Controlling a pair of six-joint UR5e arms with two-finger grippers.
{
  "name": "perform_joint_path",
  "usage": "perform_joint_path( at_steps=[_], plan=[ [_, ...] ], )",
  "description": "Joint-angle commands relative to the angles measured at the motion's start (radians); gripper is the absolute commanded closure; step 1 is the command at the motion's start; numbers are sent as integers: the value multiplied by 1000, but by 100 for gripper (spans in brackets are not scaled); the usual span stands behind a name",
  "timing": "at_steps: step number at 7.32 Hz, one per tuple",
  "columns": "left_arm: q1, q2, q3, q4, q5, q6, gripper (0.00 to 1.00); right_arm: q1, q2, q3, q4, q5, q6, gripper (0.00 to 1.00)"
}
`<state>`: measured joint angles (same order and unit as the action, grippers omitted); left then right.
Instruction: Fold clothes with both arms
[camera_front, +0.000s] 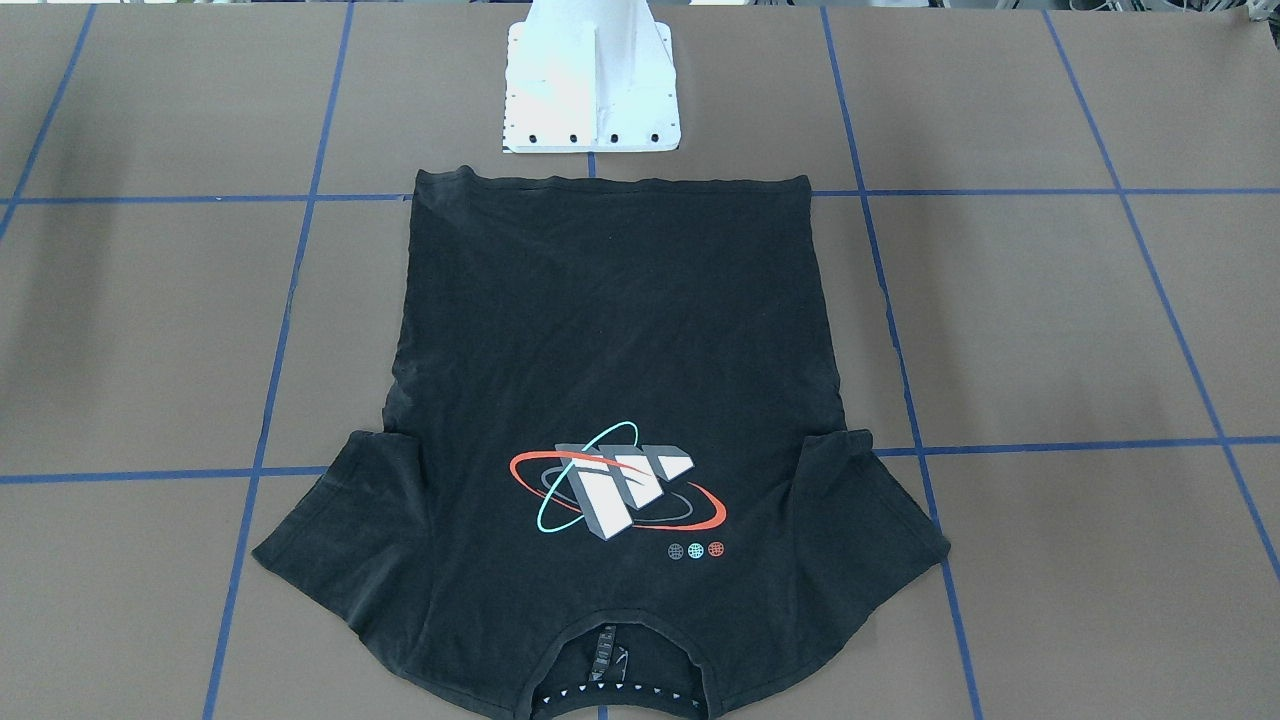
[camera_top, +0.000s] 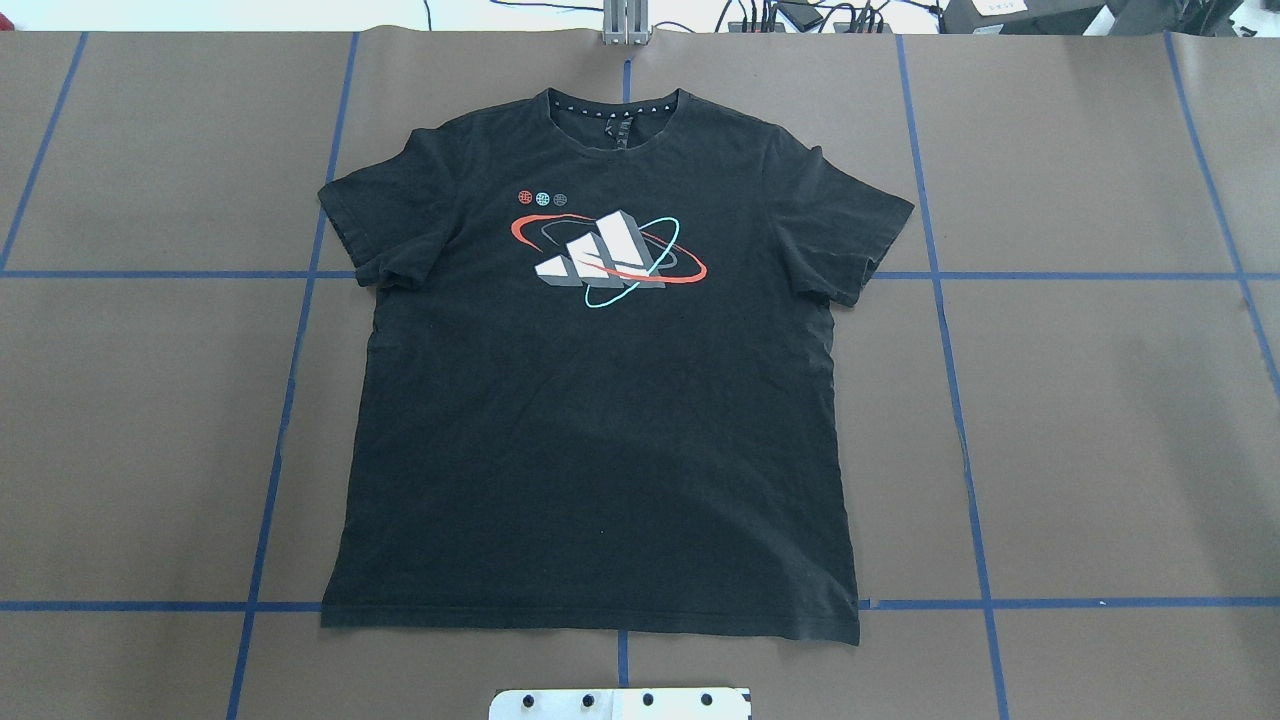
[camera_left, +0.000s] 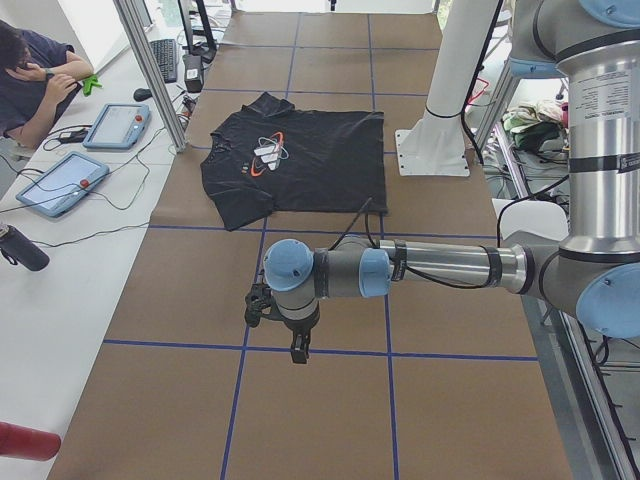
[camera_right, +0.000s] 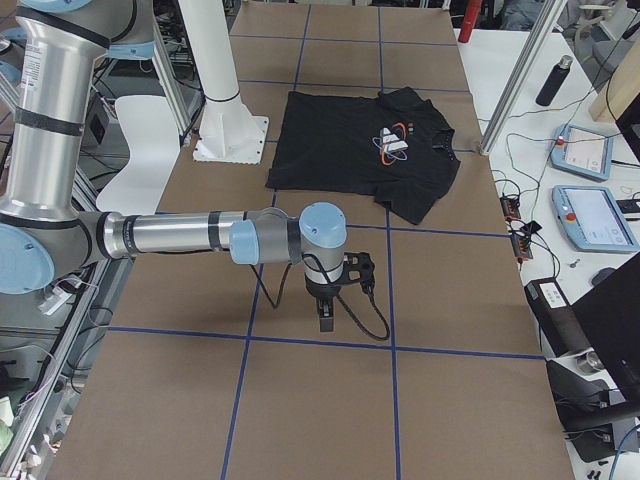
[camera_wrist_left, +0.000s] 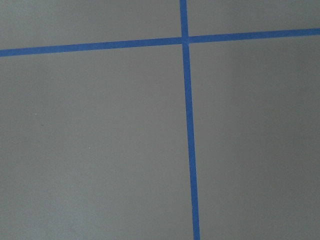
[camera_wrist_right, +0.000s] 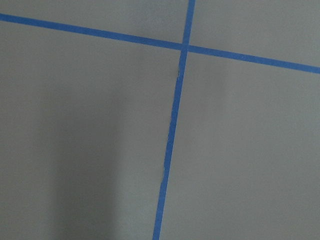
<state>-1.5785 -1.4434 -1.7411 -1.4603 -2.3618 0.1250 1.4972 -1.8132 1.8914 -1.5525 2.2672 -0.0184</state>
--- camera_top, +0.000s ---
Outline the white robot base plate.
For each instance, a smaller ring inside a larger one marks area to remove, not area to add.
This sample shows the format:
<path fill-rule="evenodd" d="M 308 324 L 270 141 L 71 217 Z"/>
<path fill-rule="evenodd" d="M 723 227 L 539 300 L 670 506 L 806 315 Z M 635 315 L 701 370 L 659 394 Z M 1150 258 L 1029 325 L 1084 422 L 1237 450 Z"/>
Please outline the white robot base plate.
<path fill-rule="evenodd" d="M 489 719 L 754 719 L 751 693 L 732 687 L 502 691 Z"/>

